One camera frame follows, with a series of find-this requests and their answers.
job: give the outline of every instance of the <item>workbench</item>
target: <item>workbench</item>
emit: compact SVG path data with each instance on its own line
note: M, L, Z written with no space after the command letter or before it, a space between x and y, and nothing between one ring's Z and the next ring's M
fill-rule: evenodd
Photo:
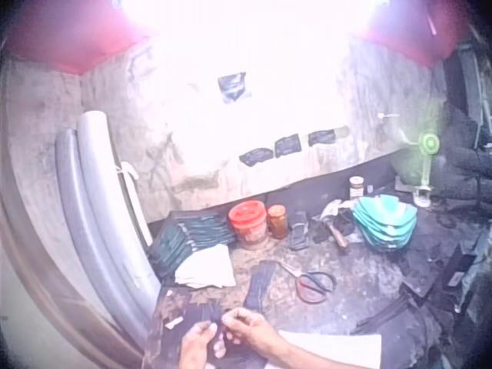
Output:
M436 222L436 212L420 209L417 227L408 248L418 248L421 240L432 238L440 253L449 255L457 242L473 243L484 228L483 220L457 219L456 228L448 229ZM246 251L232 248L231 262L237 285L233 288L163 288L155 308L152 329L145 351L143 368L159 369L160 332L170 313L182 309L188 302L204 303L217 299L225 309L242 306L248 292L251 267L262 260L283 261L303 270L325 270L337 279L334 293L325 302L305 304L295 291L294 278L277 266L269 291L263 301L267 320L278 330L317 334L350 334L355 324L381 311L399 295L404 276L394 255L378 253L355 234L348 248L342 251L333 241L313 244L303 251L291 251L288 238L271 240L264 250ZM425 306L421 317L406 310L384 324L378 331L382 336L383 369L400 369L414 365L424 352L439 341L442 333L435 314Z

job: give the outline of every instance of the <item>stack of bowls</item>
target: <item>stack of bowls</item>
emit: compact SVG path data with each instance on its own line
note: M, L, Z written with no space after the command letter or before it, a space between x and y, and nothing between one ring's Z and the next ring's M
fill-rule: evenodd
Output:
M417 209L414 206L386 194L376 198L360 198L353 213L366 241L379 251L404 247L417 224Z

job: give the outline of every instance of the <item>hand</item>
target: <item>hand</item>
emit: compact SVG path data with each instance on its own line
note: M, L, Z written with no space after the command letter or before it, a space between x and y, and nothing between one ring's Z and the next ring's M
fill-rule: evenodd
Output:
M212 367L207 364L207 344L217 333L216 323L202 321L195 324L181 341L179 369L204 369ZM219 341L214 345L217 358L225 355L224 338L221 334Z
M237 307L222 317L227 328L226 337L233 344L246 343L261 356L272 359L282 355L287 341L265 320L264 316Z

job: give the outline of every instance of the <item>red lid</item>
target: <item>red lid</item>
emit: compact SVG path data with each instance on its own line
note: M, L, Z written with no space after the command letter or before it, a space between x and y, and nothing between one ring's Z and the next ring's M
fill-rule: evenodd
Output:
M258 200L241 202L229 211L229 219L235 224L247 224L265 215L264 204Z

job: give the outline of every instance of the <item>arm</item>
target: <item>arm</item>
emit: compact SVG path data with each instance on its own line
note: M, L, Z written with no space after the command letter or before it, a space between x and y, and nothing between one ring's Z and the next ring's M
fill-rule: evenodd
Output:
M363 369L326 359L289 344L264 319L263 315L242 307L225 314L222 323L228 329L227 338L234 344L244 342L261 356L286 369L305 369L306 367L309 369Z
M342 364L325 357L312 354L300 347L286 342L283 352L269 357L268 360L286 369L363 369L354 365Z

